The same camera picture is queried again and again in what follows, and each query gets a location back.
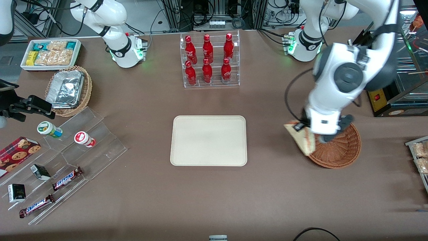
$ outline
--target tabletop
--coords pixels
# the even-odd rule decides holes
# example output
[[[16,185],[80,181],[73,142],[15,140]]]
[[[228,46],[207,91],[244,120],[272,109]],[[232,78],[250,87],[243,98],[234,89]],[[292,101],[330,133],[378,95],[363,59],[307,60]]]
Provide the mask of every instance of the tabletop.
[[[363,27],[338,27],[329,43],[355,38]],[[255,30],[240,30],[241,85],[183,87],[180,34],[153,36],[147,60],[118,67],[102,38],[81,38],[77,64],[93,82],[89,107],[128,151],[61,204],[28,226],[0,203],[0,240],[292,240],[307,227],[342,240],[427,240],[428,195],[404,143],[428,135],[428,117],[374,118],[366,94],[350,105],[362,150],[344,169],[322,168],[305,157],[284,129],[287,84],[313,66],[285,56]],[[53,73],[22,71],[18,95],[44,96]],[[303,76],[289,94],[300,111],[314,82]],[[178,115],[242,115],[248,162],[242,167],[173,166],[172,122]],[[0,146],[19,136],[40,139],[29,115],[0,129]],[[57,117],[60,125],[67,118]],[[321,233],[301,240],[331,240]]]

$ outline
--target red glass bottle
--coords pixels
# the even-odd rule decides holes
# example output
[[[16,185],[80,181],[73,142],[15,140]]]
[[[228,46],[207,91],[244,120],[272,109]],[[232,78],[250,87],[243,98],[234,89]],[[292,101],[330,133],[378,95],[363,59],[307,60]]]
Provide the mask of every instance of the red glass bottle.
[[[221,81],[223,84],[228,84],[230,82],[230,72],[232,68],[229,64],[229,58],[224,58],[223,65],[221,66]]]
[[[204,59],[204,66],[202,66],[202,72],[204,73],[204,82],[210,84],[213,76],[213,68],[211,67],[208,58]]]
[[[204,35],[204,46],[202,47],[204,51],[204,58],[207,58],[209,63],[214,62],[214,50],[213,45],[208,34]]]
[[[196,85],[196,71],[190,61],[186,61],[186,78],[190,85]]]
[[[233,59],[233,42],[232,34],[226,34],[226,43],[224,43],[224,57],[229,58],[230,61]]]
[[[184,40],[186,41],[186,55],[187,60],[189,60],[192,64],[198,63],[198,58],[196,57],[196,49],[195,45],[192,43],[192,38],[187,35]]]

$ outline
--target wicker basket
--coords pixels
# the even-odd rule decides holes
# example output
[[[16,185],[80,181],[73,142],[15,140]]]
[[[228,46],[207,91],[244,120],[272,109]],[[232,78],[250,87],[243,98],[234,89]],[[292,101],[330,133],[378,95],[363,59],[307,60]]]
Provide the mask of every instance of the wicker basket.
[[[60,71],[73,71],[73,70],[78,70],[81,71],[85,74],[85,79],[83,81],[83,92],[81,93],[80,96],[80,104],[78,107],[74,108],[74,109],[54,109],[52,108],[52,111],[55,112],[55,114],[59,115],[59,116],[63,116],[63,117],[71,117],[74,116],[76,114],[79,114],[83,109],[85,109],[89,103],[89,99],[91,98],[91,91],[92,91],[92,80],[91,77],[89,76],[88,72],[80,67],[80,66],[73,66],[71,68],[67,68],[67,69],[62,69]],[[52,79],[54,77],[52,76],[51,81],[49,81],[48,87],[45,91],[45,98],[46,96],[48,96],[48,92],[49,89],[51,87],[51,83],[52,83]]]
[[[321,143],[315,135],[315,151],[309,158],[316,164],[339,169],[351,165],[360,155],[361,139],[353,124],[338,134],[332,141]]]

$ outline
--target snickers bar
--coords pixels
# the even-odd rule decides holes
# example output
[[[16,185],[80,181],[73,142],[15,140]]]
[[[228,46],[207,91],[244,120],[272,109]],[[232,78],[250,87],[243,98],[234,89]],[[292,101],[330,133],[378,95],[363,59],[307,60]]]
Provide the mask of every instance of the snickers bar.
[[[21,211],[19,211],[19,218],[25,218],[26,216],[28,216],[30,213],[34,212],[35,210],[41,209],[41,208],[45,207],[46,205],[48,205],[50,203],[54,203],[54,202],[55,202],[54,196],[52,196],[52,194],[49,194],[47,197],[36,202],[35,204],[27,207],[26,209],[22,209]]]
[[[77,176],[79,176],[82,173],[83,173],[82,169],[80,169],[80,167],[78,166],[70,174],[68,174],[67,176],[63,177],[61,180],[57,181],[55,184],[52,184],[53,190],[57,191],[58,189],[60,189],[63,186],[67,185],[68,183],[70,183],[73,179],[75,179]]]

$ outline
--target aluminum foil container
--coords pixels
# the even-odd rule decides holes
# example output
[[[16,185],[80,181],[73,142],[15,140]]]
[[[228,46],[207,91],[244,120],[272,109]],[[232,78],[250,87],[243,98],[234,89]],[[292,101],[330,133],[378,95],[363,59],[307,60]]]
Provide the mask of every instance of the aluminum foil container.
[[[79,106],[85,75],[81,71],[61,71],[53,76],[46,101],[58,108]]]

